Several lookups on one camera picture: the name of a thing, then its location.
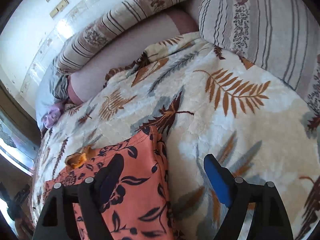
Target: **pillowcase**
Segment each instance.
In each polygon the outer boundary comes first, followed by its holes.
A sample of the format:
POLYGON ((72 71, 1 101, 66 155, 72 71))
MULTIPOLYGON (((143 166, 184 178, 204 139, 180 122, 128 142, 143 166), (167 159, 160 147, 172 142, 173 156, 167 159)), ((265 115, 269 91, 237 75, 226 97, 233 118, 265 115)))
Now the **pillowcase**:
POLYGON ((101 48, 125 30, 166 8, 185 0, 124 0, 81 33, 61 51, 57 68, 71 74, 80 70, 101 48))
POLYGON ((59 73, 53 65, 54 61, 47 68, 36 95, 36 119, 41 131, 44 130, 46 115, 52 112, 56 116, 55 110, 61 108, 61 103, 68 99, 68 77, 59 73))
POLYGON ((75 104, 97 95, 119 71, 132 67, 149 45, 180 34, 198 31, 194 20, 182 10, 170 8, 154 15, 106 45, 81 70, 70 75, 68 94, 75 104))
POLYGON ((201 36, 270 71, 303 99, 313 93, 320 28, 302 0, 201 0, 201 36))

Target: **fabric bag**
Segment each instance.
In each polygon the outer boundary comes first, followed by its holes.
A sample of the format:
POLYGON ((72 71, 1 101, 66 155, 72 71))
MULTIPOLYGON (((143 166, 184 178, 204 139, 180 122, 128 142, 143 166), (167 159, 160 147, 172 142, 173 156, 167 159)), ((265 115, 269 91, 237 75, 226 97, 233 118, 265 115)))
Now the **fabric bag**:
MULTIPOLYGON (((55 183, 60 182, 64 186, 80 184, 106 167, 115 154, 121 154, 124 168, 119 182, 109 201, 100 207, 112 237, 169 240, 181 236, 172 220, 166 148, 155 126, 145 127, 119 144, 91 151, 90 157, 93 153, 95 157, 76 169, 66 167, 56 179, 46 182, 45 198, 55 183)), ((73 207, 80 237, 88 240, 80 206, 75 203, 73 207)))

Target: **blanket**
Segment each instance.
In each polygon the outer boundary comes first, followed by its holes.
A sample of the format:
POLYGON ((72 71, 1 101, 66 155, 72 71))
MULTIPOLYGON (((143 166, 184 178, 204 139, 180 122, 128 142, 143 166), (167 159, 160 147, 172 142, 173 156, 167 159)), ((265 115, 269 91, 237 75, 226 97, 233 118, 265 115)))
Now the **blanket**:
MULTIPOLYGON (((227 212, 204 172, 207 154, 248 183, 273 181, 296 239, 319 220, 319 122, 278 78, 196 32, 150 45, 132 70, 117 73, 47 131, 31 196, 34 222, 44 183, 58 176, 67 156, 124 141, 149 125, 164 136, 172 210, 184 238, 213 239, 227 212)), ((253 208, 239 239, 246 239, 253 208)))

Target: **switch plate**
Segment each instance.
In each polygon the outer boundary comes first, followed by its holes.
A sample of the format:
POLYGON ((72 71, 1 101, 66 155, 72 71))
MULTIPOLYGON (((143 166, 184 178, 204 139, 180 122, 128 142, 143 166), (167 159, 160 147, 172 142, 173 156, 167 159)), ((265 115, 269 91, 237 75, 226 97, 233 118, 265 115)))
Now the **switch plate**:
POLYGON ((55 17, 59 12, 69 4, 68 0, 62 0, 50 13, 51 18, 55 17))

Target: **white wall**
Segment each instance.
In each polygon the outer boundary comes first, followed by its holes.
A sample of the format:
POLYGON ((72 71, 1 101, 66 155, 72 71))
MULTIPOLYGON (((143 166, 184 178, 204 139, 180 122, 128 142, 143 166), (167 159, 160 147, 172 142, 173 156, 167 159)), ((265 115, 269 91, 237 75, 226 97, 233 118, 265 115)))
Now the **white wall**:
POLYGON ((9 91, 12 93, 20 91, 27 70, 43 40, 57 22, 81 0, 68 0, 69 5, 52 19, 49 13, 60 1, 23 0, 1 33, 0 79, 5 80, 2 82, 6 83, 7 88, 10 87, 9 91))

